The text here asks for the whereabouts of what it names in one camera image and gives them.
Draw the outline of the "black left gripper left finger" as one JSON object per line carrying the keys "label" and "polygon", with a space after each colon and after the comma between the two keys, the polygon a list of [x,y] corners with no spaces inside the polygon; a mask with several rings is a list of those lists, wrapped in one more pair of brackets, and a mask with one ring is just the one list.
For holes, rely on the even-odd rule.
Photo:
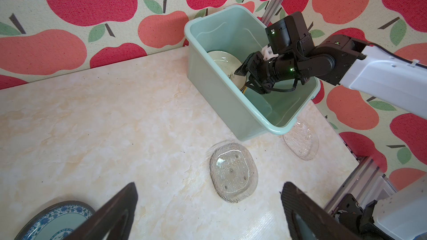
{"label": "black left gripper left finger", "polygon": [[67,240],[127,240],[130,236],[138,194],[135,183],[127,184]]}

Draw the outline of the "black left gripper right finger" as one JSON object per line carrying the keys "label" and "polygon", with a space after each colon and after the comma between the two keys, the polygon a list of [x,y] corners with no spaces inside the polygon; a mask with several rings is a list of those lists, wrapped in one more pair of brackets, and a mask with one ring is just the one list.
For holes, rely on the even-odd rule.
{"label": "black left gripper right finger", "polygon": [[290,236],[293,240],[358,240],[291,182],[281,192]]}

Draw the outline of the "cream plate brown rim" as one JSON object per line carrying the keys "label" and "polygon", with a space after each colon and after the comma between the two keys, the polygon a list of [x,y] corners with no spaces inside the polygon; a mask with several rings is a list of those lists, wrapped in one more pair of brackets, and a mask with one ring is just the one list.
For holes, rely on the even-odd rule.
{"label": "cream plate brown rim", "polygon": [[235,56],[224,51],[211,51],[208,55],[221,68],[224,74],[228,76],[232,83],[240,91],[243,91],[247,82],[247,77],[235,74],[235,71],[242,65],[242,63]]}

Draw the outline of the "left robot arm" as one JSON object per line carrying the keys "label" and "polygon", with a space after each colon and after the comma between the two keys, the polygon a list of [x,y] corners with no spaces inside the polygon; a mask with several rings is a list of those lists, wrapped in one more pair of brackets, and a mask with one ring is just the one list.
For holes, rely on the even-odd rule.
{"label": "left robot arm", "polygon": [[[128,239],[137,200],[131,182],[67,239]],[[291,182],[284,184],[281,202],[294,240],[413,240],[427,231],[426,175],[386,199],[373,200],[360,215],[340,207],[334,218]]]}

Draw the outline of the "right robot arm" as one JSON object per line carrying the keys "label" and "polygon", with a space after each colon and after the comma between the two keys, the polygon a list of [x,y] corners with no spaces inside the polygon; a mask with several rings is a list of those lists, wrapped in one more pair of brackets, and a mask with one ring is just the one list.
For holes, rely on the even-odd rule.
{"label": "right robot arm", "polygon": [[295,12],[266,28],[273,56],[250,54],[235,71],[259,94],[281,81],[305,84],[312,77],[367,93],[421,118],[427,116],[427,68],[382,46],[343,34],[314,45],[303,15]]}

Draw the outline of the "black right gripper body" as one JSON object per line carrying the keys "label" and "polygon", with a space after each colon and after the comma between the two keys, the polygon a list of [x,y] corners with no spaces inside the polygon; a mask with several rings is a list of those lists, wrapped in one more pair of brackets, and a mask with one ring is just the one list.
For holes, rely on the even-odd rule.
{"label": "black right gripper body", "polygon": [[245,86],[258,94],[288,93],[304,85],[310,77],[330,73],[335,67],[331,54],[312,54],[314,42],[301,12],[295,12],[265,29],[273,57],[264,59],[262,52],[248,55],[234,72],[246,76]]}

